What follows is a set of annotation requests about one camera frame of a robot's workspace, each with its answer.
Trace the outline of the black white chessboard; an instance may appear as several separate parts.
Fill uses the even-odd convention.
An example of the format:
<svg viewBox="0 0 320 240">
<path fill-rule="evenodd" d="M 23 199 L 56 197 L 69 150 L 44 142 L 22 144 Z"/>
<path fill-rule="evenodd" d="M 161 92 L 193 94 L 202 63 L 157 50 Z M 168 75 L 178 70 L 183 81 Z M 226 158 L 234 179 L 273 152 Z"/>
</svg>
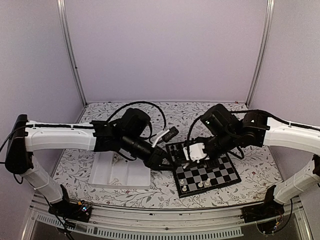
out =
<svg viewBox="0 0 320 240">
<path fill-rule="evenodd" d="M 175 166 L 172 172 L 179 198 L 191 197 L 210 190 L 229 187 L 242 181 L 228 155 L 223 155 L 218 159 L 218 168 L 209 168 L 200 164 L 196 164 L 191 168 L 183 168 L 185 164 L 183 161 L 186 160 L 183 151 L 185 146 L 186 144 L 183 141 L 165 145 L 169 159 Z M 205 181 L 208 178 L 210 178 L 210 185 L 205 186 Z M 184 185 L 180 184 L 181 179 L 184 179 Z M 198 187 L 200 182 L 203 183 L 201 188 Z M 183 186 L 187 187 L 187 191 L 182 191 Z"/>
</svg>

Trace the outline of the white plastic tray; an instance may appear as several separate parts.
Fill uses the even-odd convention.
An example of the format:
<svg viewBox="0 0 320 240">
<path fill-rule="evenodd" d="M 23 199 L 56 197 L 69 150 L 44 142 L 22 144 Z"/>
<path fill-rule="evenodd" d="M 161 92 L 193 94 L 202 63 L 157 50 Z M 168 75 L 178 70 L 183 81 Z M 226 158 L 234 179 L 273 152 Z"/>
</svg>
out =
<svg viewBox="0 0 320 240">
<path fill-rule="evenodd" d="M 94 188 L 120 190 L 147 190 L 151 186 L 151 170 L 140 160 L 129 161 L 119 156 L 121 170 L 118 182 L 110 184 L 112 160 L 115 152 L 98 152 L 95 154 L 88 184 Z"/>
</svg>

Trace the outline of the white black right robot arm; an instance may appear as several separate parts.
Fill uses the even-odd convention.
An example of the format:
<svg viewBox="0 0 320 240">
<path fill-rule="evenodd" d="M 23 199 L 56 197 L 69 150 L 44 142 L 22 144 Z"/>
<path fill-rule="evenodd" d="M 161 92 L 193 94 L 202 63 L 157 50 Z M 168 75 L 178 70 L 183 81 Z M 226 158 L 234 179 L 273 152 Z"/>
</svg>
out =
<svg viewBox="0 0 320 240">
<path fill-rule="evenodd" d="M 258 213 L 269 218 L 291 198 L 320 182 L 320 129 L 317 126 L 284 120 L 259 109 L 230 111 L 222 104 L 208 109 L 201 122 L 212 133 L 204 152 L 216 160 L 236 148 L 278 147 L 312 154 L 307 164 L 293 176 L 270 187 Z"/>
</svg>

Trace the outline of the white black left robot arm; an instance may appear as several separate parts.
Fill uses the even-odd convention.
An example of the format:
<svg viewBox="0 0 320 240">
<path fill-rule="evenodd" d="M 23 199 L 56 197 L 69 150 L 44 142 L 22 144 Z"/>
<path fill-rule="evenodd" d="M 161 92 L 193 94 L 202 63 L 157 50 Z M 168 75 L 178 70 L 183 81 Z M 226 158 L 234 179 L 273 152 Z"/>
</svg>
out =
<svg viewBox="0 0 320 240">
<path fill-rule="evenodd" d="M 144 111 L 129 108 L 122 117 L 93 120 L 81 124 L 41 123 L 28 120 L 27 115 L 17 117 L 11 133 L 4 140 L 7 147 L 4 166 L 14 175 L 20 175 L 40 192 L 63 216 L 74 213 L 67 190 L 58 184 L 36 162 L 34 152 L 40 150 L 79 149 L 92 152 L 130 154 L 130 160 L 142 160 L 154 171 L 171 171 L 171 163 L 164 164 L 168 153 L 156 142 L 149 143 L 142 133 L 151 118 Z"/>
</svg>

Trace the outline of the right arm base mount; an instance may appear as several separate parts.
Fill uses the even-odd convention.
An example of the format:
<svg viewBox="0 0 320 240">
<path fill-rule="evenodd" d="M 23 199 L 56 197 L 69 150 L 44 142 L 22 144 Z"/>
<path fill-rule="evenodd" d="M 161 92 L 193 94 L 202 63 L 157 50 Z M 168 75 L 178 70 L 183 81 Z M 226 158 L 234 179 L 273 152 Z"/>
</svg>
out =
<svg viewBox="0 0 320 240">
<path fill-rule="evenodd" d="M 285 210 L 283 203 L 277 203 L 274 197 L 265 196 L 263 203 L 241 208 L 241 219 L 245 223 L 257 222 L 269 218 L 273 220 L 259 223 L 258 230 L 264 235 L 275 234 L 283 220 Z"/>
</svg>

